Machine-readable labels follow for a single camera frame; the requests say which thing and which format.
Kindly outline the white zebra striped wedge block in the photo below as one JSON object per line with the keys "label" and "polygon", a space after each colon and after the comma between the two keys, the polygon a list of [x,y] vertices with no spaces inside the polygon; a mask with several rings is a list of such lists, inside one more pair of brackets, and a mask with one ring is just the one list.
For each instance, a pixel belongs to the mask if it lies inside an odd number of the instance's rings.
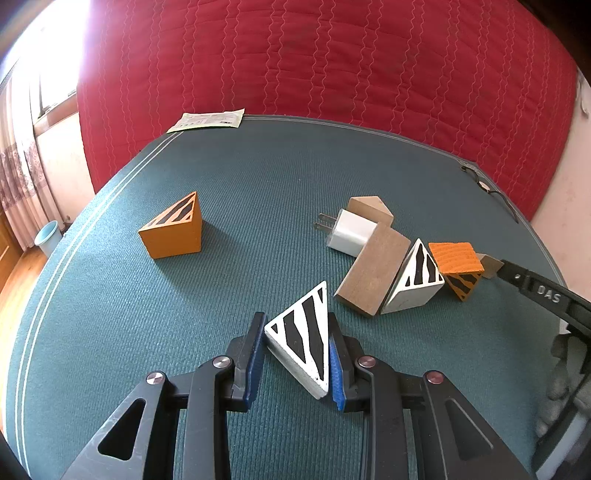
{"label": "white zebra striped wedge block", "polygon": [[328,314],[322,281],[263,329],[270,353],[317,400],[329,393]]}

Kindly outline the small orange striped wedge block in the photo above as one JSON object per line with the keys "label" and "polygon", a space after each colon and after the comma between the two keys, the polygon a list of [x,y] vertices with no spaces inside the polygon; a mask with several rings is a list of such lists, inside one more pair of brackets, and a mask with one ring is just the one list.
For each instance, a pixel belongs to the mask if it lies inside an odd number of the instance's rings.
{"label": "small orange striped wedge block", "polygon": [[461,301],[466,301],[485,272],[472,244],[430,242],[429,248],[446,283]]}

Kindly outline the brown rectangular wooden block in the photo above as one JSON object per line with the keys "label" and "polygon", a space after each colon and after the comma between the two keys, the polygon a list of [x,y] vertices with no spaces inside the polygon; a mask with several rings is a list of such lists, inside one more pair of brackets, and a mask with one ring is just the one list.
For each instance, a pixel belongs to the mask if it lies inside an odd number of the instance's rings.
{"label": "brown rectangular wooden block", "polygon": [[377,225],[349,272],[335,291],[335,299],[367,317],[380,310],[411,241],[385,224]]}

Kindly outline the brown pentagonal wooden block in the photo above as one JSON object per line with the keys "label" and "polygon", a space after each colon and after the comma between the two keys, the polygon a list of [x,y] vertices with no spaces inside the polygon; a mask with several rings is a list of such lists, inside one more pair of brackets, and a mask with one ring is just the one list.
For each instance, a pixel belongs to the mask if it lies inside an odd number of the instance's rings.
{"label": "brown pentagonal wooden block", "polygon": [[383,223],[391,227],[394,214],[379,196],[355,196],[349,198],[346,210],[375,223]]}

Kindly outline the green table mat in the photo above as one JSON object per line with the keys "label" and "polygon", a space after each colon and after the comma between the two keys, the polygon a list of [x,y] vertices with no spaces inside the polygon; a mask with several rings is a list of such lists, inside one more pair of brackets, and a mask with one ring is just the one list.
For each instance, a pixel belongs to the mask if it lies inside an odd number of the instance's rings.
{"label": "green table mat", "polygon": [[[192,191],[201,252],[153,261],[138,229]],[[376,318],[335,301],[353,259],[313,224],[365,195],[379,196],[412,242],[470,242],[560,277],[517,207],[429,147],[287,117],[162,136],[80,213],[23,315],[5,435],[31,477],[60,479],[148,372],[193,371],[254,312],[273,319],[322,281],[342,332],[400,372],[442,371],[531,471],[559,320],[499,279],[479,282],[466,302],[446,286],[421,308]],[[266,352],[252,410],[228,415],[232,479],[359,479],[363,417],[329,400]]]}

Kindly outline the light blue waste bin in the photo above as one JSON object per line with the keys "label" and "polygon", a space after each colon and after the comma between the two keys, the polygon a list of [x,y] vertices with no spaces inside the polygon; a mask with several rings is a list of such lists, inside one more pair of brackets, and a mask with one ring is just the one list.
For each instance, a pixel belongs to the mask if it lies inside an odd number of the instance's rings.
{"label": "light blue waste bin", "polygon": [[44,225],[34,238],[34,245],[49,258],[62,239],[62,233],[56,220]]}

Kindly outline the red quilted mattress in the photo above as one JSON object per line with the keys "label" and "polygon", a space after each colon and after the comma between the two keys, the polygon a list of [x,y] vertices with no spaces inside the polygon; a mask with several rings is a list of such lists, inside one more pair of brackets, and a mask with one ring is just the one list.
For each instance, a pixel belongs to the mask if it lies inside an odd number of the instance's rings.
{"label": "red quilted mattress", "polygon": [[242,109],[448,151],[533,217],[576,80],[559,39],[517,1],[95,1],[77,103],[95,189],[182,114]]}

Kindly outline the wooden door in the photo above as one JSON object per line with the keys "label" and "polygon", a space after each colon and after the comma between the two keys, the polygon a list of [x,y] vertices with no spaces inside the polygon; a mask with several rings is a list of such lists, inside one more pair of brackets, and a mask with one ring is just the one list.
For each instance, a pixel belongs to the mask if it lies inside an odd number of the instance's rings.
{"label": "wooden door", "polygon": [[0,217],[0,290],[3,290],[8,278],[17,265],[23,250],[21,249],[6,214]]}

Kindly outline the patterned window curtain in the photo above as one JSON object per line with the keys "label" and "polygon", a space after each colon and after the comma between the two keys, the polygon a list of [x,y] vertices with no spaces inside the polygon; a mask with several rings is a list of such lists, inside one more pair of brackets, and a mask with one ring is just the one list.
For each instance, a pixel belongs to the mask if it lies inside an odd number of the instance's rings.
{"label": "patterned window curtain", "polygon": [[24,250],[47,223],[63,225],[39,155],[28,90],[13,76],[1,85],[1,209]]}

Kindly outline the white paper leaflet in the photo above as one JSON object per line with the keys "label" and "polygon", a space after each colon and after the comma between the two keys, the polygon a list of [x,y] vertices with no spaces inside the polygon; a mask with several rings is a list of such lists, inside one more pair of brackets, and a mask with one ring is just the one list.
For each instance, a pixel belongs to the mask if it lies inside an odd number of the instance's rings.
{"label": "white paper leaflet", "polygon": [[202,114],[183,113],[167,132],[175,133],[202,128],[238,128],[244,114],[245,109]]}

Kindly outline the window with wooden sill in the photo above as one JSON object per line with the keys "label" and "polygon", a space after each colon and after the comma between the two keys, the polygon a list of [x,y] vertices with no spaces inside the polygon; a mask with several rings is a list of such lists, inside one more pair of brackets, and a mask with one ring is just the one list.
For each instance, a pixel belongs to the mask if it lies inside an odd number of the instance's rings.
{"label": "window with wooden sill", "polygon": [[1,128],[39,136],[78,112],[89,1],[34,1],[1,62]]}

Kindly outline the white wall charger plug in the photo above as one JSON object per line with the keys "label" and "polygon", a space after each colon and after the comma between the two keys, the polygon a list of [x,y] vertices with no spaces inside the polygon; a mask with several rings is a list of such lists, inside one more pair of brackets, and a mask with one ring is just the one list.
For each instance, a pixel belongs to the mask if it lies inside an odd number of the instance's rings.
{"label": "white wall charger plug", "polygon": [[314,227],[327,235],[329,248],[356,258],[374,233],[377,223],[341,209],[337,217],[318,214]]}

